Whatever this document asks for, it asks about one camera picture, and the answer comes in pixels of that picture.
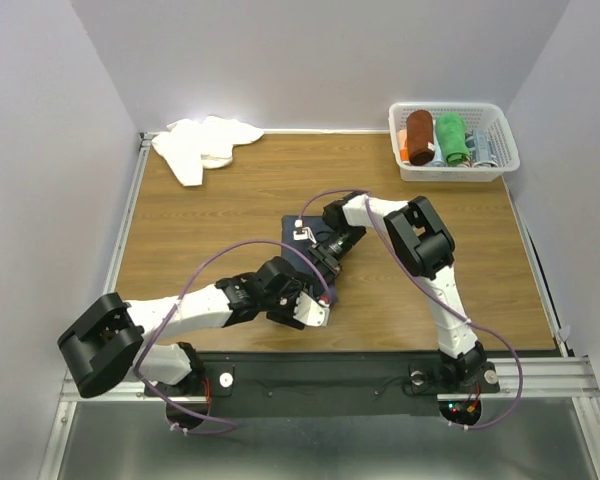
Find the dark blue towel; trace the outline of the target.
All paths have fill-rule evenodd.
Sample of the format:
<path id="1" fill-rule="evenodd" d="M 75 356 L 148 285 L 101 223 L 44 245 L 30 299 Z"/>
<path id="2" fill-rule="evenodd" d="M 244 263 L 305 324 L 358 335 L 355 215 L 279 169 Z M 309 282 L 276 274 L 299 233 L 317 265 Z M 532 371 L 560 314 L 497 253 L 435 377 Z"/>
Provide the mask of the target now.
<path id="1" fill-rule="evenodd" d="M 324 263 L 319 262 L 316 257 L 310 253 L 310 247 L 312 246 L 312 242 L 310 240 L 295 240 L 293 237 L 293 231 L 295 228 L 295 222 L 297 218 L 293 215 L 283 215 L 281 218 L 281 239 L 282 242 L 288 245 L 291 245 L 296 250 L 300 251 L 307 259 L 311 260 L 315 267 L 320 271 L 323 278 L 326 281 L 326 284 L 329 287 L 329 292 L 332 299 L 332 304 L 336 305 L 339 298 L 336 291 L 335 279 L 336 275 L 333 271 L 331 271 Z M 334 231 L 328 227 L 320 216 L 306 216 L 303 218 L 304 225 L 308 226 L 312 233 L 314 234 L 315 239 L 320 244 L 327 244 L 330 237 L 332 237 Z M 317 279 L 317 275 L 315 272 L 296 254 L 293 252 L 282 248 L 281 256 L 291 263 L 294 268 L 298 272 L 309 274 Z M 317 279 L 316 292 L 319 295 L 322 295 L 324 289 L 322 284 Z"/>

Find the white towel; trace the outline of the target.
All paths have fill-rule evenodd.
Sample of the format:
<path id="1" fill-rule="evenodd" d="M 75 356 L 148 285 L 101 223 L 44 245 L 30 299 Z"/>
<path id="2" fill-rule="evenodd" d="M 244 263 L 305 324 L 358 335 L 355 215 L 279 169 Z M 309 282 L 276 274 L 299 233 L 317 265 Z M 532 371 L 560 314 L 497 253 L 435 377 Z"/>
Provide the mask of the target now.
<path id="1" fill-rule="evenodd" d="M 151 140 L 184 187 L 200 186 L 205 170 L 221 169 L 233 162 L 233 149 L 258 141 L 264 131 L 236 119 L 207 116 L 202 122 L 182 119 L 166 126 Z"/>

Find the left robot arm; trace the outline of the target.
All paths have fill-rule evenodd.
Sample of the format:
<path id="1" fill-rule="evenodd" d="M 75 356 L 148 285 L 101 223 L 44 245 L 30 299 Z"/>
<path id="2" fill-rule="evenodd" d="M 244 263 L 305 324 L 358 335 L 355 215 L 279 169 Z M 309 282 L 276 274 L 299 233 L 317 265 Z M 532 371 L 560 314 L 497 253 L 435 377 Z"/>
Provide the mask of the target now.
<path id="1" fill-rule="evenodd" d="M 321 326 L 328 309 L 313 297 L 308 280 L 276 256 L 255 272 L 223 278 L 183 297 L 125 302 L 118 293 L 105 294 L 59 337 L 58 347 L 83 398 L 129 380 L 135 365 L 147 380 L 190 394 L 201 386 L 203 373 L 192 347 L 152 346 L 152 341 L 238 325 L 260 313 L 296 329 Z"/>

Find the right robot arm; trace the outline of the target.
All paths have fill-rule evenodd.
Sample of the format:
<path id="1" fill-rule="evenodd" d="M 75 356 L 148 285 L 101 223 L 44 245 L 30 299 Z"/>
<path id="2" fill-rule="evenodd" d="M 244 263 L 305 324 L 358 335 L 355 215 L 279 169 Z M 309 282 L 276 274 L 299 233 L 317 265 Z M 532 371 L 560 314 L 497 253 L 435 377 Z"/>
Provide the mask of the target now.
<path id="1" fill-rule="evenodd" d="M 452 390 L 471 384 L 486 364 L 486 353 L 457 290 L 455 241 L 431 202 L 423 196 L 390 201 L 352 191 L 323 208 L 322 222 L 331 230 L 330 235 L 321 242 L 313 240 L 307 250 L 319 271 L 335 279 L 344 255 L 368 228 L 374 229 L 428 298 L 442 362 L 441 381 Z"/>

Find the orange rolled towel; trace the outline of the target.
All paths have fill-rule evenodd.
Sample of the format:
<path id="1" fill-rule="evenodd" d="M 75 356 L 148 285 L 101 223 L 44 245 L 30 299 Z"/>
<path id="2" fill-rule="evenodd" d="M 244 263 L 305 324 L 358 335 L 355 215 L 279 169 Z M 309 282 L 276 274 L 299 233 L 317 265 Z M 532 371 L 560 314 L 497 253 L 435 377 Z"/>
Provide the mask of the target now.
<path id="1" fill-rule="evenodd" d="M 407 146 L 407 131 L 405 128 L 397 132 L 397 140 L 399 145 L 400 159 L 403 163 L 409 162 L 408 146 Z"/>

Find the light blue rolled towel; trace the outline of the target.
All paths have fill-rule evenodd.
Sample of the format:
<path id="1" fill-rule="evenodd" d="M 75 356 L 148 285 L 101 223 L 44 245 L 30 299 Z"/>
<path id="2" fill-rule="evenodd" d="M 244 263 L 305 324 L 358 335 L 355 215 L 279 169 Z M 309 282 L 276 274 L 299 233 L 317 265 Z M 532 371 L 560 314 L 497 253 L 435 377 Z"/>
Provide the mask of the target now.
<path id="1" fill-rule="evenodd" d="M 434 156 L 427 166 L 432 168 L 444 168 L 447 166 L 441 148 L 437 143 L 434 144 Z"/>

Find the white plastic basket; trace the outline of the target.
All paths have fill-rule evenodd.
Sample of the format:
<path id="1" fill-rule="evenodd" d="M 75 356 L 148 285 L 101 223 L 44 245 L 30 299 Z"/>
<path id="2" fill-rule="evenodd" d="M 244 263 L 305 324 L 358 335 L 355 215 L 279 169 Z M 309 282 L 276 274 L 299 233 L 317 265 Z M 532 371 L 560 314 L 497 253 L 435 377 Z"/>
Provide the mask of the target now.
<path id="1" fill-rule="evenodd" d="M 416 110 L 428 111 L 434 120 L 444 113 L 459 114 L 469 130 L 486 131 L 493 146 L 496 166 L 442 167 L 412 166 L 401 159 L 398 132 L 406 126 L 407 117 Z M 518 148 L 508 120 L 496 105 L 480 102 L 421 101 L 397 102 L 388 111 L 391 147 L 405 182 L 491 182 L 520 166 Z"/>

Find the brown rolled towel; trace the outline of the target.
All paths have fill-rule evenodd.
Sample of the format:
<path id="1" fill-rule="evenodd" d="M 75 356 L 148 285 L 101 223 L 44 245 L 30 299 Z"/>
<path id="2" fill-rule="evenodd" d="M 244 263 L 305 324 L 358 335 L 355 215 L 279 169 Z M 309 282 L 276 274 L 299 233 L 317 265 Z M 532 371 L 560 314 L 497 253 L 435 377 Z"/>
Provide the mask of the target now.
<path id="1" fill-rule="evenodd" d="M 423 166 L 435 155 L 433 117 L 427 110 L 416 110 L 406 120 L 407 152 L 411 165 Z"/>

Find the green rolled towel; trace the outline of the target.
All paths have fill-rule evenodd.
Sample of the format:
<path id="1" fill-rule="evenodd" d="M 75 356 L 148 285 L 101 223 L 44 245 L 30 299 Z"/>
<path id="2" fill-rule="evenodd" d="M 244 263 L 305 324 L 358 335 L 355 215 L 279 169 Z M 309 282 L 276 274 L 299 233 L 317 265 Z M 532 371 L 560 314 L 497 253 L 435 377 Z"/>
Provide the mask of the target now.
<path id="1" fill-rule="evenodd" d="M 469 148 L 465 143 L 466 123 L 459 114 L 450 112 L 438 117 L 435 124 L 441 154 L 450 166 L 456 166 L 469 159 Z"/>

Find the blue patterned rolled towel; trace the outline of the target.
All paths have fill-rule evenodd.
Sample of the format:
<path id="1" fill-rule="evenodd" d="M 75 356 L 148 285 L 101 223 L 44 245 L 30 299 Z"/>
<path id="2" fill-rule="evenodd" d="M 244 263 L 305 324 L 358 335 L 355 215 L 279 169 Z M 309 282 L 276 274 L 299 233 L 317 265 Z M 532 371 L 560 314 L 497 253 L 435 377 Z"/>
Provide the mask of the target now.
<path id="1" fill-rule="evenodd" d="M 473 168 L 495 168 L 499 166 L 495 150 L 487 131 L 472 129 L 465 134 L 465 144 Z"/>

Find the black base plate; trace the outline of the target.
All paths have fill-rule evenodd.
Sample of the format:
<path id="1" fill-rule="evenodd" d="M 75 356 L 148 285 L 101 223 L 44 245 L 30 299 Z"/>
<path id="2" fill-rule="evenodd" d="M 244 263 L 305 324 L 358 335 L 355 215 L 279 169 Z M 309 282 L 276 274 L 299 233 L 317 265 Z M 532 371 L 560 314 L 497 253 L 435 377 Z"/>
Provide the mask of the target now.
<path id="1" fill-rule="evenodd" d="M 458 382 L 434 351 L 206 352 L 200 358 L 204 372 L 157 387 L 173 399 L 209 399 L 212 415 L 223 418 L 436 416 L 441 395 L 464 399 L 500 390 L 484 375 Z"/>

